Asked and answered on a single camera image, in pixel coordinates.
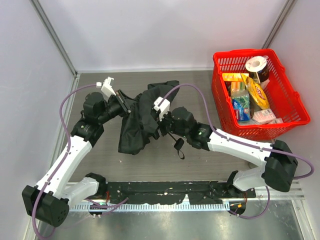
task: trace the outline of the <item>black fabric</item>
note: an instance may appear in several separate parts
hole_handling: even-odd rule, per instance
[[[179,81],[167,81],[152,83],[147,86],[146,91],[139,94],[134,100],[127,99],[130,104],[131,113],[122,118],[118,152],[136,155],[150,143],[149,138],[158,129],[157,121],[152,116],[152,109],[158,97],[164,97],[172,88],[179,85]],[[175,90],[167,98],[173,101],[178,93]]]

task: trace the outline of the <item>gray table surface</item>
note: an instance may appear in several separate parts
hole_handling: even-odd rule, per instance
[[[220,128],[220,121],[211,91],[212,71],[160,71],[117,72],[81,74],[79,87],[102,82],[108,76],[114,78],[114,89],[121,89],[130,97],[147,89],[149,83],[178,80],[180,83],[197,85],[208,103],[212,123]],[[80,119],[80,111],[88,93],[99,91],[88,88],[75,96],[69,131]],[[184,106],[192,112],[198,122],[208,123],[200,95],[190,87],[181,88],[170,109]],[[71,182],[79,182],[86,174],[101,174],[108,181],[201,181],[227,180],[234,170],[249,169],[248,162],[220,153],[197,150],[187,143],[182,151],[185,159],[178,158],[173,148],[174,141],[167,135],[151,143],[137,155],[118,153],[121,119],[116,117],[104,125],[104,133],[93,150],[82,160]]]

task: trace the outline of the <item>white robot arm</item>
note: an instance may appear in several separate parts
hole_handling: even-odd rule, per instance
[[[58,169],[50,183],[44,189],[39,202],[36,218],[54,227],[58,227],[67,217],[69,209],[89,196],[102,197],[108,190],[108,183],[104,177],[89,173],[79,183],[66,188],[72,174],[82,159],[92,150],[102,133],[103,124],[116,116],[124,116],[131,113],[131,108],[126,102],[126,97],[120,90],[113,91],[105,81],[101,90],[109,98],[106,102],[99,92],[93,92],[86,96],[81,112],[81,119],[75,124],[71,132],[71,147],[66,159]],[[179,107],[170,112],[170,102],[165,100],[160,107],[159,97],[154,102],[154,116],[158,120],[158,129],[161,134],[175,134],[185,138],[187,143],[196,149],[229,154],[257,165],[256,168],[247,171],[234,171],[227,183],[225,190],[232,197],[251,188],[270,186],[282,192],[288,192],[292,183],[298,162],[293,157],[275,155],[265,149],[279,149],[290,151],[288,146],[281,141],[275,144],[247,140],[230,135],[217,129],[213,132],[207,124],[197,122],[192,113],[184,107]],[[243,144],[230,141],[236,139],[243,143],[258,146],[252,148]],[[175,145],[179,151],[183,140],[180,138]],[[59,158],[37,182],[34,187],[27,185],[22,192],[23,201],[27,213],[31,216],[35,199],[40,190],[47,183],[48,176],[57,168],[66,154],[67,147]]]

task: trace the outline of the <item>red plastic basket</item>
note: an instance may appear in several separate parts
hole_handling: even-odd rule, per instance
[[[254,56],[268,56],[270,82],[264,92],[273,113],[277,118],[282,118],[283,123],[243,126],[236,120],[222,73],[246,73],[245,64]],[[221,126],[225,132],[255,141],[270,140],[296,126],[310,122],[309,114],[300,100],[299,93],[294,91],[285,74],[285,68],[272,49],[217,52],[213,55],[213,61],[211,88]]]

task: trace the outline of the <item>black mounting plate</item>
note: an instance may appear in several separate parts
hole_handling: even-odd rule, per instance
[[[221,204],[223,199],[244,198],[244,192],[229,193],[230,185],[218,181],[132,181],[108,182],[109,199],[118,204],[128,198],[126,204],[180,204],[188,195],[191,205]],[[255,198],[255,190],[246,191],[247,198]]]

